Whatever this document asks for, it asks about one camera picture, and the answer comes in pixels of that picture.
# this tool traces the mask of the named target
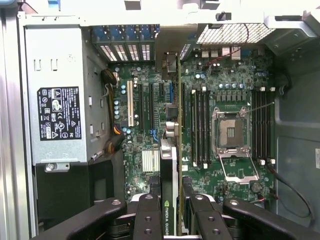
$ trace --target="cpu socket lever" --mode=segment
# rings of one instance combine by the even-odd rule
[[[259,174],[250,154],[250,115],[247,107],[240,111],[220,111],[214,108],[212,114],[212,150],[220,160],[225,180],[239,184],[249,184],[259,180]],[[246,158],[251,161],[255,175],[239,178],[228,176],[224,160],[229,158]]]

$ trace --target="warning label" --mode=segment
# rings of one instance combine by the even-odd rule
[[[37,98],[41,141],[81,139],[77,86],[40,88]]]

